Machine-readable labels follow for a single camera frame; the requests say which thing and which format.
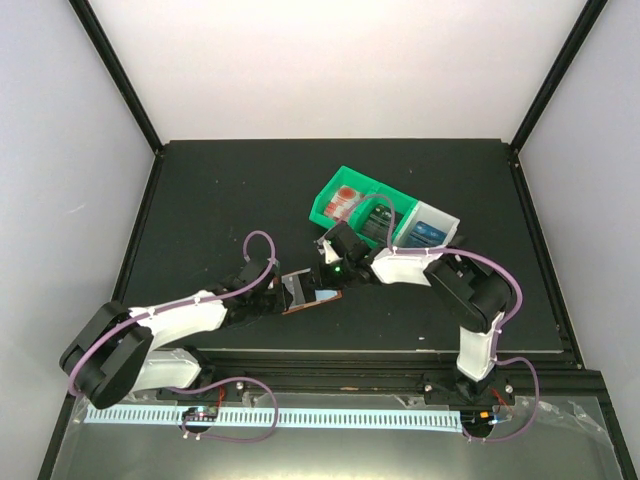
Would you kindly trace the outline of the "blue credit card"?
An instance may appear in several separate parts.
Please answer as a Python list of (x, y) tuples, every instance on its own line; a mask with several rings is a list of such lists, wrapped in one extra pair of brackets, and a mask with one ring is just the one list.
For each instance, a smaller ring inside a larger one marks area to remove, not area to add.
[(442, 245), (447, 234), (432, 227), (431, 225), (417, 221), (410, 231), (407, 241), (407, 248), (430, 248)]

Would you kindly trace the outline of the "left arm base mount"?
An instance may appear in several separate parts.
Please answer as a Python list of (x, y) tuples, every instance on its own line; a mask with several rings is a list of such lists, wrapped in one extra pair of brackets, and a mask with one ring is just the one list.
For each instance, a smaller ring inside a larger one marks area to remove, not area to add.
[(185, 387), (185, 390), (199, 390), (211, 384), (223, 381), (221, 386), (208, 389), (200, 393), (179, 393), (178, 387), (161, 387), (152, 389), (158, 401), (174, 402), (176, 405), (226, 405), (227, 403), (241, 403), (243, 395), (250, 390), (249, 382), (241, 380), (244, 373), (201, 374), (196, 380)]

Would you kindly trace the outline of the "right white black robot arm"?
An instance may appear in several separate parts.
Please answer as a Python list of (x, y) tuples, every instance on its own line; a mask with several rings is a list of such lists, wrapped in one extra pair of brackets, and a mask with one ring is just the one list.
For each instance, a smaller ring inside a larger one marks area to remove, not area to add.
[(314, 279), (323, 289), (394, 284), (432, 288), (459, 325), (457, 396), (476, 403), (490, 392), (499, 336), (523, 304), (522, 288), (509, 271), (459, 248), (372, 248), (344, 221), (321, 236), (316, 247), (321, 261)]

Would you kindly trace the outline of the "brown leather card holder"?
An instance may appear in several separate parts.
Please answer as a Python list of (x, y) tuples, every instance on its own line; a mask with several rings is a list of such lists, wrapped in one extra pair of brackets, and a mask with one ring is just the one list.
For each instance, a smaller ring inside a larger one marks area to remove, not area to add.
[(285, 291), (284, 315), (292, 314), (307, 308), (342, 298), (340, 290), (321, 287), (311, 269), (298, 270), (281, 277), (281, 284)]

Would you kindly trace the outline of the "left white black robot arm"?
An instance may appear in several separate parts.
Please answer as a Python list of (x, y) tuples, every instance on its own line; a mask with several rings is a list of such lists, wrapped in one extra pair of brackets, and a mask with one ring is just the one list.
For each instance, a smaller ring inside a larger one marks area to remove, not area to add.
[(67, 346), (59, 366), (71, 395), (105, 409), (151, 387), (145, 368), (162, 347), (248, 317), (283, 314), (292, 302), (279, 263), (250, 260), (239, 273), (182, 299), (147, 307), (103, 304)]

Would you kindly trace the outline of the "black credit card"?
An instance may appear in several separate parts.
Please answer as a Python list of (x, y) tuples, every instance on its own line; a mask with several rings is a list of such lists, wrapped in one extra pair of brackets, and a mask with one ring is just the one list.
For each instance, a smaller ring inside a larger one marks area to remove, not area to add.
[(290, 296), (288, 307), (298, 308), (316, 300), (313, 275), (310, 269), (282, 276), (282, 283)]

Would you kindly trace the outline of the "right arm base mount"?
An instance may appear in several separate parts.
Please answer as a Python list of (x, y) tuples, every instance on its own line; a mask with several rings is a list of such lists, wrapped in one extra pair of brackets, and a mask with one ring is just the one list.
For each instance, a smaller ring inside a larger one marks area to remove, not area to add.
[(461, 408), (490, 408), (515, 403), (507, 391), (508, 378), (492, 371), (485, 379), (474, 381), (458, 371), (431, 370), (422, 376), (422, 392), (428, 404)]

